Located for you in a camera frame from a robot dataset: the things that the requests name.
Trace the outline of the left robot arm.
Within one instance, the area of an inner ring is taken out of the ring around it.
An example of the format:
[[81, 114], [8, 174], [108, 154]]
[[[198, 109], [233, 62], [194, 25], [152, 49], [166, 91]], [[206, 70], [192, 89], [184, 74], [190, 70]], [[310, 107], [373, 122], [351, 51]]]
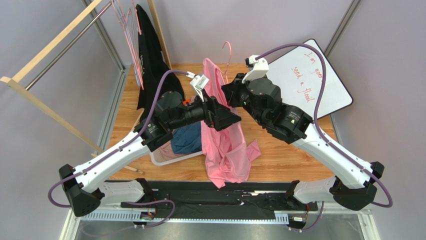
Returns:
[[86, 216], [100, 206], [140, 207], [153, 191], [145, 179], [109, 181], [109, 177], [134, 160], [149, 155], [173, 138], [173, 131], [204, 122], [217, 132], [241, 121], [212, 96], [197, 96], [184, 103], [180, 93], [160, 96], [151, 119], [144, 119], [119, 143], [94, 159], [59, 169], [63, 191], [76, 217]]

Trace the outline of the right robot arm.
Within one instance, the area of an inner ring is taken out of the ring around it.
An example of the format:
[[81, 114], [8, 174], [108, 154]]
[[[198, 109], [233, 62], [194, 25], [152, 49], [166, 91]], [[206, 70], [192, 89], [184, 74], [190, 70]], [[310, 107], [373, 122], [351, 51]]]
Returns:
[[300, 203], [335, 202], [359, 211], [372, 204], [377, 194], [374, 185], [384, 172], [379, 162], [367, 162], [327, 137], [314, 119], [301, 108], [283, 103], [281, 89], [266, 77], [243, 81], [245, 74], [221, 86], [230, 107], [243, 108], [274, 138], [299, 148], [334, 173], [316, 180], [291, 182], [286, 195]]

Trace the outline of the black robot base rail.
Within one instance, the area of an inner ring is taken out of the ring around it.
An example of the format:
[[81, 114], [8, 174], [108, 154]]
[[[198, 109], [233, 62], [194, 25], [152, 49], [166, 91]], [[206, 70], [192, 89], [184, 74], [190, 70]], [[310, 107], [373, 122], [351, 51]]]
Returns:
[[317, 203], [303, 204], [286, 196], [288, 182], [229, 183], [217, 188], [210, 181], [160, 181], [139, 178], [147, 187], [138, 203], [158, 201], [157, 217], [201, 220], [272, 220], [276, 211], [305, 215], [318, 211]]

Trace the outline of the pink t-shirt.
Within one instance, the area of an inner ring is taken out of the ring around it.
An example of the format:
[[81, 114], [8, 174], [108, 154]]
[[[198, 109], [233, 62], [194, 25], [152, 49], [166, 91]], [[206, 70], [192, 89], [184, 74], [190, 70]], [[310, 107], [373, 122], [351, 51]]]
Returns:
[[[228, 107], [221, 89], [225, 81], [220, 68], [209, 58], [205, 58], [203, 73], [209, 78], [204, 87], [206, 93]], [[201, 145], [207, 176], [218, 189], [225, 187], [226, 182], [247, 181], [252, 162], [262, 155], [257, 139], [247, 144], [240, 122], [221, 131], [216, 131], [202, 122]]]

